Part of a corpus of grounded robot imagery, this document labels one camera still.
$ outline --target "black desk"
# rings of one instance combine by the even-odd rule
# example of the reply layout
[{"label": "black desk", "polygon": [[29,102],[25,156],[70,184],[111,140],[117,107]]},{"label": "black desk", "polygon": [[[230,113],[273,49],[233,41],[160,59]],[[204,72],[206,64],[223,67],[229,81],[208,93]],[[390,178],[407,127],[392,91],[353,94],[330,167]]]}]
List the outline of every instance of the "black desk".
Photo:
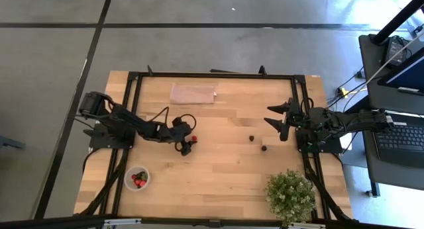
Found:
[{"label": "black desk", "polygon": [[[364,71],[368,79],[381,67],[381,59],[384,52],[383,46],[376,46],[371,43],[368,36],[359,36],[359,45],[364,64]],[[415,52],[423,44],[418,43],[410,49]],[[389,69],[383,69],[379,75],[387,73]],[[400,93],[397,89],[377,85],[377,80],[367,85],[368,96],[359,100],[357,104],[349,108],[347,113],[357,112],[359,109],[385,108],[391,111],[402,113],[415,113],[424,115],[424,97],[408,93]],[[372,182],[385,183],[400,187],[424,190],[424,169],[404,167],[392,163],[386,163],[378,159],[374,137],[371,131],[363,132],[364,148],[366,152],[366,163],[368,174]]]}]

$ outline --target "laptop keyboard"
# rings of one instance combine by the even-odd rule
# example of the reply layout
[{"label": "laptop keyboard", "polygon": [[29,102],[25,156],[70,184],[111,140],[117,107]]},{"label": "laptop keyboard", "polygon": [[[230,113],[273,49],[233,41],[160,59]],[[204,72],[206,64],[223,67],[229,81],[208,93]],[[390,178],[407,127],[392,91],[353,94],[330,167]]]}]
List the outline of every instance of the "laptop keyboard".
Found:
[{"label": "laptop keyboard", "polygon": [[390,133],[375,133],[379,148],[424,152],[424,128],[420,126],[395,126]]}]

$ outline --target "wooden table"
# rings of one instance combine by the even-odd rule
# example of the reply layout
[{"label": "wooden table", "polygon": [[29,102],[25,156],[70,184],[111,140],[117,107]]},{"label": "wooden table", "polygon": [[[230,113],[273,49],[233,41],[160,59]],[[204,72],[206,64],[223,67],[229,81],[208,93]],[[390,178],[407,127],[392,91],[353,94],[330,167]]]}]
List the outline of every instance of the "wooden table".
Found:
[{"label": "wooden table", "polygon": [[[127,75],[126,71],[110,73],[106,94],[117,103],[122,103]],[[306,76],[306,80],[308,95],[315,106],[325,107],[321,78]],[[215,103],[171,105],[170,90],[175,83],[214,85]],[[134,88],[135,83],[129,99],[133,99]],[[288,141],[281,142],[278,133],[263,120],[282,118],[266,107],[280,105],[289,97],[292,91],[288,80],[143,77],[137,115],[150,119],[169,106],[168,125],[171,125],[176,116],[193,114],[197,119],[193,134],[199,142],[188,156],[182,157],[173,144],[148,142],[137,135],[127,169],[143,165],[150,171],[152,181],[141,192],[123,187],[119,216],[275,220],[264,192],[268,176],[287,169],[304,174],[293,129]],[[192,125],[190,118],[186,121]],[[268,150],[262,152],[262,145]],[[111,150],[99,150],[87,161],[75,212],[85,209],[104,185],[110,156]],[[320,156],[328,192],[351,217],[340,162],[331,154]],[[107,212],[111,212],[114,195],[112,189]],[[318,216],[323,218],[318,192],[315,199]]]}]

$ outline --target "electronic device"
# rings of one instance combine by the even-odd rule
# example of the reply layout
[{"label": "electronic device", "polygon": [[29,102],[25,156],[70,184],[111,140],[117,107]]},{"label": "electronic device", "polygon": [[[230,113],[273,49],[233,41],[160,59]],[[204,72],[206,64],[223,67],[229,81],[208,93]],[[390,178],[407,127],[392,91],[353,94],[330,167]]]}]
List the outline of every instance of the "electronic device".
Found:
[{"label": "electronic device", "polygon": [[[153,121],[158,115],[166,111],[165,122]],[[186,156],[191,152],[191,145],[194,141],[186,142],[185,137],[191,134],[194,129],[190,128],[187,122],[182,121],[183,116],[190,116],[196,119],[193,115],[185,114],[181,117],[176,117],[172,121],[171,128],[166,125],[169,107],[166,107],[152,120],[145,121],[130,111],[124,106],[115,103],[112,98],[106,94],[91,92],[86,93],[79,107],[79,113],[90,119],[95,119],[100,122],[96,124],[94,130],[84,130],[86,134],[91,136],[90,147],[94,144],[105,142],[107,146],[98,146],[101,148],[118,148],[119,144],[127,144],[130,146],[122,148],[131,148],[134,144],[135,132],[143,139],[155,141],[159,143],[175,143],[175,149],[181,152],[182,156]]]},{"label": "electronic device", "polygon": [[391,114],[391,132],[375,132],[377,155],[382,161],[424,168],[424,119]]},{"label": "electronic device", "polygon": [[[386,50],[384,52],[384,63],[393,57],[396,53],[398,53],[405,45],[406,41],[402,40],[398,37],[390,37],[388,38],[388,43]],[[399,66],[402,62],[407,59],[407,50],[400,52],[395,58],[393,58],[388,64],[387,67],[392,69],[396,66]]]},{"label": "electronic device", "polygon": [[424,48],[406,59],[378,81],[379,85],[398,88],[402,92],[424,93]]},{"label": "electronic device", "polygon": [[282,120],[264,118],[280,133],[280,140],[288,139],[289,128],[296,127],[297,147],[301,152],[341,153],[333,147],[323,147],[327,142],[349,132],[373,130],[374,132],[389,132],[393,127],[390,115],[384,109],[377,111],[361,110],[359,113],[333,112],[323,107],[312,107],[306,114],[298,102],[289,101],[280,106],[268,107],[269,110],[286,114]]}]

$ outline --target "robotic arm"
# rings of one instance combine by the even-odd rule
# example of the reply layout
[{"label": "robotic arm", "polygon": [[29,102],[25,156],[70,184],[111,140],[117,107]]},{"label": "robotic arm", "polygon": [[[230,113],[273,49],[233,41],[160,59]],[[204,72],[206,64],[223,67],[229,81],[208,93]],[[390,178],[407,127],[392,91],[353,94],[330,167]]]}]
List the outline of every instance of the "robotic arm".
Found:
[{"label": "robotic arm", "polygon": [[264,118],[280,133],[280,140],[286,141],[290,127],[296,127],[299,149],[306,152],[316,152],[330,139],[339,138],[349,132],[389,131],[394,125],[391,116],[387,115],[384,109],[361,110],[359,113],[346,114],[333,112],[323,107],[312,107],[309,113],[305,114],[299,103],[292,98],[283,105],[268,107],[268,109],[286,114],[284,123],[282,120]]},{"label": "robotic arm", "polygon": [[[106,109],[106,104],[111,109],[110,112]],[[176,150],[181,152],[182,156],[188,155],[191,152],[191,145],[195,143],[186,142],[185,137],[191,134],[193,129],[188,123],[182,121],[181,117],[172,121],[173,127],[171,128],[168,128],[165,122],[145,121],[126,110],[122,105],[115,103],[106,94],[87,93],[79,108],[79,113],[85,118],[98,120],[106,127],[107,133],[120,142],[134,138],[135,130],[145,140],[159,143],[181,143],[182,148],[177,149],[176,147]],[[96,132],[96,129],[84,130],[84,132],[90,136],[102,134]]]}]

